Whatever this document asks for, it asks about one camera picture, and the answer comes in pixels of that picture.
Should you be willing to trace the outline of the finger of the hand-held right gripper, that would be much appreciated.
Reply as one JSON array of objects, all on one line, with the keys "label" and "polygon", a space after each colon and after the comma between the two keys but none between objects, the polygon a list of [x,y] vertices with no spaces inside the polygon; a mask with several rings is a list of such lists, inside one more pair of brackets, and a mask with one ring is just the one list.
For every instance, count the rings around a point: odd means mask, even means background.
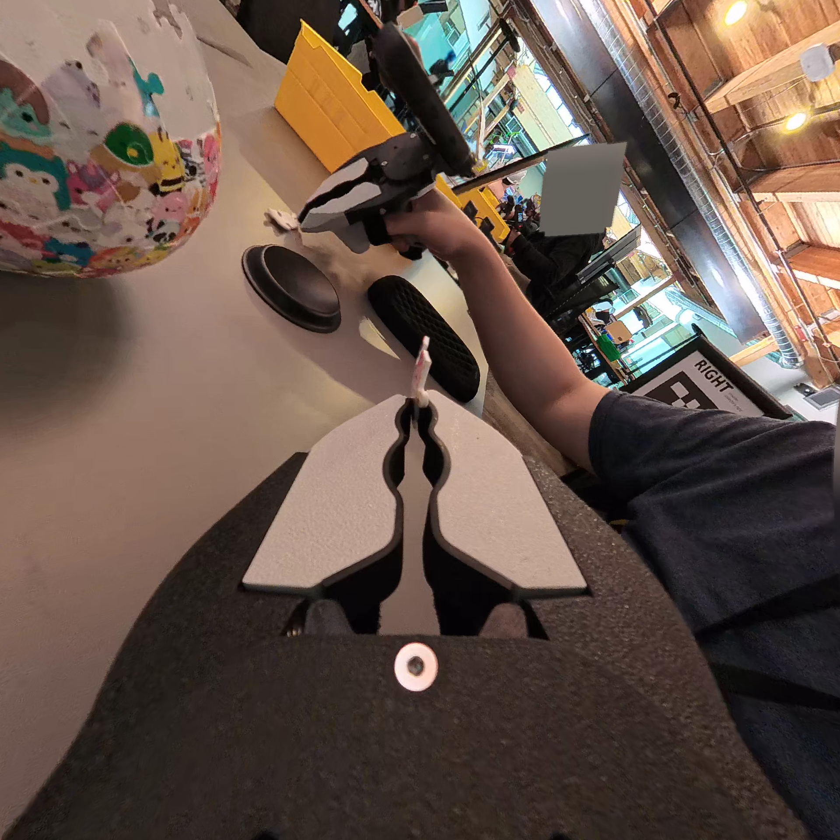
[{"label": "finger of the hand-held right gripper", "polygon": [[354,159],[320,185],[320,197],[341,197],[352,193],[362,197],[382,195],[382,167],[377,158]]},{"label": "finger of the hand-held right gripper", "polygon": [[394,195],[378,186],[352,186],[312,194],[298,215],[304,233],[342,232],[359,228],[366,235],[386,235],[382,217]]}]

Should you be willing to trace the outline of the person's dark blue shirt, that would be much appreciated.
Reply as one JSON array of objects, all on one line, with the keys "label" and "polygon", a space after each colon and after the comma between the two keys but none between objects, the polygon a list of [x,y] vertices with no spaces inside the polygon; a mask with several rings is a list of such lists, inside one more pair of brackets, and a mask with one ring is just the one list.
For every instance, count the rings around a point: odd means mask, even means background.
[{"label": "person's dark blue shirt", "polygon": [[836,428],[608,392],[595,474],[742,739],[814,838],[839,834]]}]

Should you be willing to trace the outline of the black framed white sign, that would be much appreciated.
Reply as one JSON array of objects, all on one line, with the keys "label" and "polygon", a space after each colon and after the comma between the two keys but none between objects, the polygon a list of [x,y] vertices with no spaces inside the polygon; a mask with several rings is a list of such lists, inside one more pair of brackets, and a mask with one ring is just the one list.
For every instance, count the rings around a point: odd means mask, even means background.
[{"label": "black framed white sign", "polygon": [[619,391],[674,407],[780,420],[794,417],[792,410],[744,373],[702,332]]}]

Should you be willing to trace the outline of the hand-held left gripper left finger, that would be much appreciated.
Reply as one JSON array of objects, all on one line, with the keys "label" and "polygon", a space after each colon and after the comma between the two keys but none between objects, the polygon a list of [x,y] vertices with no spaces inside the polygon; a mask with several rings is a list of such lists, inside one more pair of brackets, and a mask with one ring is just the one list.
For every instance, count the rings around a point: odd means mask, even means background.
[{"label": "hand-held left gripper left finger", "polygon": [[247,592],[335,601],[355,633],[378,634],[403,572],[398,488],[413,408],[394,395],[312,447],[244,574]]}]

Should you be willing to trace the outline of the white ceiling device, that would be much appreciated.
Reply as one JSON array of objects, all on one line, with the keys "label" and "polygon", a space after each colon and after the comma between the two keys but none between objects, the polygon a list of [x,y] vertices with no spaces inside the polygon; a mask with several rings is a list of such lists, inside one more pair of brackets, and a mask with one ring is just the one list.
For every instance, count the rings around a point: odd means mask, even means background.
[{"label": "white ceiling device", "polygon": [[839,61],[839,42],[814,44],[803,50],[799,62],[803,76],[817,83],[829,78]]}]

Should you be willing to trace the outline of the silver ventilation duct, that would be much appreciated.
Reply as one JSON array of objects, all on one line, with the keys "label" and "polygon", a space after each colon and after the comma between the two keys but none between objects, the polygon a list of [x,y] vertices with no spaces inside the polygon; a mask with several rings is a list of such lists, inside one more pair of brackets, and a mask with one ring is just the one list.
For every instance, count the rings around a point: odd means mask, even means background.
[{"label": "silver ventilation duct", "polygon": [[609,17],[603,2],[583,1],[581,5],[694,205],[687,222],[676,226],[677,239],[693,267],[742,343],[767,333],[776,342],[781,365],[786,369],[801,369],[802,355],[712,201],[698,167],[671,127],[665,107],[644,75],[640,60]]}]

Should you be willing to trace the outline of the colourful puzzle ball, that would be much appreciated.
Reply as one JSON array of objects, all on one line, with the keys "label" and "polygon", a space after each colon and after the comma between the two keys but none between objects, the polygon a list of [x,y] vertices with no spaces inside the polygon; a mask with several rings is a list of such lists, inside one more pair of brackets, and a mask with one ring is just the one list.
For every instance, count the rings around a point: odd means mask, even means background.
[{"label": "colourful puzzle ball", "polygon": [[221,153],[181,3],[1,3],[2,271],[160,263],[213,206]]}]

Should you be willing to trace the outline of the yellow plastic bin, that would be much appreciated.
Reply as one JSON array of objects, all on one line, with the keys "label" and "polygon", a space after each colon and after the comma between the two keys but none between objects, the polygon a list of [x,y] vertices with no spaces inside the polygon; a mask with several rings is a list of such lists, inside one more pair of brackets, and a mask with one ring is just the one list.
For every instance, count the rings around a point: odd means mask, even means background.
[{"label": "yellow plastic bin", "polygon": [[300,29],[275,109],[329,173],[355,155],[404,133],[361,73],[299,20]]}]

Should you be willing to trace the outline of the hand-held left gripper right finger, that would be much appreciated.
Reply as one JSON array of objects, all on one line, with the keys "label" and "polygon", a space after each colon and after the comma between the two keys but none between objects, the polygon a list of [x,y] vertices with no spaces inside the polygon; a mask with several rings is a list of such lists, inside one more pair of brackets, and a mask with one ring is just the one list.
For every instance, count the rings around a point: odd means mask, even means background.
[{"label": "hand-held left gripper right finger", "polygon": [[443,636],[477,636],[499,605],[588,595],[537,482],[519,450],[440,392],[417,412],[430,485],[423,572]]}]

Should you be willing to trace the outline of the black round ball stand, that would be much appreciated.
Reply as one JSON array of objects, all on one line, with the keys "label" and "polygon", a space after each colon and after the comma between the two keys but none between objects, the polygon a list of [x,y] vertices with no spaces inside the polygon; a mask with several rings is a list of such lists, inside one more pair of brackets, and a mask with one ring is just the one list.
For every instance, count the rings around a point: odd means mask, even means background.
[{"label": "black round ball stand", "polygon": [[241,261],[249,285],[272,311],[310,332],[339,329],[338,292],[309,259],[284,246],[258,245],[247,248]]}]

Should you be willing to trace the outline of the person's right hand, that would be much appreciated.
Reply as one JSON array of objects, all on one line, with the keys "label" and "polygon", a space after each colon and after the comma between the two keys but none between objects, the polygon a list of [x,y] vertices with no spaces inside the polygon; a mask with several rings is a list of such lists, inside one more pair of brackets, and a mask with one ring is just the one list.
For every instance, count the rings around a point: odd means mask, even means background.
[{"label": "person's right hand", "polygon": [[386,213],[383,220],[393,246],[404,257],[425,249],[459,266],[468,259],[497,255],[478,227],[437,189],[412,200],[400,212]]}]

